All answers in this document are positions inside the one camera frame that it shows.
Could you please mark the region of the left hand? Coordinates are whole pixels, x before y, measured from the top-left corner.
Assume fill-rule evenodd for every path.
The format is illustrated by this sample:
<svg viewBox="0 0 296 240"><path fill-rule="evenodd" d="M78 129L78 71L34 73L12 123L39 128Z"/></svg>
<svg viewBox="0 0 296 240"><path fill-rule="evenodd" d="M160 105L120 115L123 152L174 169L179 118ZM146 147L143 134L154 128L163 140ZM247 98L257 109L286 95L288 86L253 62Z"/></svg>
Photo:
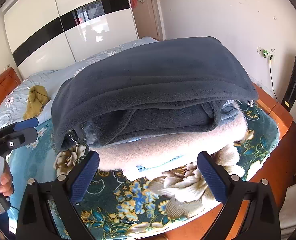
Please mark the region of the left hand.
<svg viewBox="0 0 296 240"><path fill-rule="evenodd" d="M9 165L5 162L4 173L0 177L0 193L2 193L5 197L9 197L14 192L12 181L13 176L11 175Z"/></svg>

